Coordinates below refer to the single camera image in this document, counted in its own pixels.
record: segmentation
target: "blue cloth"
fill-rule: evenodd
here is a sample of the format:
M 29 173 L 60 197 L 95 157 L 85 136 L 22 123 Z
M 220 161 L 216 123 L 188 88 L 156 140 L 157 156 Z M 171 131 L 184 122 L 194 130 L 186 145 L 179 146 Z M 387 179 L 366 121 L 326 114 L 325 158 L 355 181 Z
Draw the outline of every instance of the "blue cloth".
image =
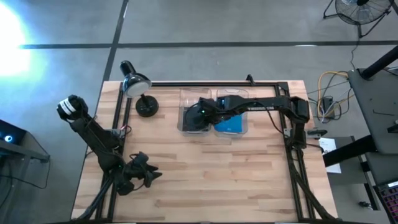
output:
M 242 133 L 243 132 L 242 115 L 233 116 L 231 119 L 222 121 L 214 126 L 218 132 Z

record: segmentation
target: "lamp shade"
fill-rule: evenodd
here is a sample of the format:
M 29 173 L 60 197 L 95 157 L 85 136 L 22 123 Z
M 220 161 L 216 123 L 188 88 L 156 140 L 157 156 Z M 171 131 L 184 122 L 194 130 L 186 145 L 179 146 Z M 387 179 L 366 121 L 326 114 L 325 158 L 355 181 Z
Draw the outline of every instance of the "lamp shade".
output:
M 141 96 L 152 86 L 145 75 L 136 72 L 131 62 L 121 62 L 120 69 L 124 75 L 123 93 L 127 97 Z

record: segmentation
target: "yellow cable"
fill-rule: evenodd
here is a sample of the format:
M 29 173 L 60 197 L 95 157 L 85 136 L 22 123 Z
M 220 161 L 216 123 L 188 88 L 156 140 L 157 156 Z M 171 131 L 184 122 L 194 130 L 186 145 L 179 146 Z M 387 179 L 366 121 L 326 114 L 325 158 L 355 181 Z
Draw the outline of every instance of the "yellow cable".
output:
M 326 74 L 336 74 L 336 75 L 341 75 L 343 77 L 348 78 L 348 74 L 347 73 L 340 73 L 340 72 L 333 72 L 333 71 L 324 72 L 324 73 L 322 73 L 321 76 L 319 76 L 319 79 L 318 79 L 318 89 L 319 89 L 319 91 L 318 91 L 318 106 L 317 106 L 318 114 L 322 114 L 321 111 L 320 111 L 320 107 L 321 107 L 321 91 L 320 91 L 320 89 L 321 89 L 321 80 L 322 80 L 323 76 L 326 75 Z M 340 105 L 341 103 L 343 103 L 346 100 L 347 99 L 339 102 L 338 105 Z M 332 111 L 334 111 L 334 110 L 331 110 L 328 114 L 324 114 L 323 117 L 326 117 L 326 116 L 330 115 Z

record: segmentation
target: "fan guard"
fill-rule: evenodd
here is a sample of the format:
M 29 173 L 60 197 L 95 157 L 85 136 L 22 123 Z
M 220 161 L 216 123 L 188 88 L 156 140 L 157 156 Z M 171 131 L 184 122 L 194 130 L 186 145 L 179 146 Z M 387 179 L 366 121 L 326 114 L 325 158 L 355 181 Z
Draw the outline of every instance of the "fan guard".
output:
M 336 0 L 336 12 L 348 24 L 368 24 L 388 12 L 390 0 Z

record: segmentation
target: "electric fan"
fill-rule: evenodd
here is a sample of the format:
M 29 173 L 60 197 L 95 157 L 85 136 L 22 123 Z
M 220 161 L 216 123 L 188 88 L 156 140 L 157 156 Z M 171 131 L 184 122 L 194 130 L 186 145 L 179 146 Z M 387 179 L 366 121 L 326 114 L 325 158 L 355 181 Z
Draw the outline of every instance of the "electric fan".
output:
M 336 2 L 336 14 L 326 15 L 332 2 Z M 393 1 L 391 0 L 331 0 L 328 7 L 323 12 L 323 18 L 338 16 L 341 20 L 348 24 L 357 25 L 358 36 L 362 38 L 368 35 L 374 27 L 390 13 L 390 8 Z M 361 25 L 371 22 L 377 22 L 368 30 L 367 33 L 362 35 Z

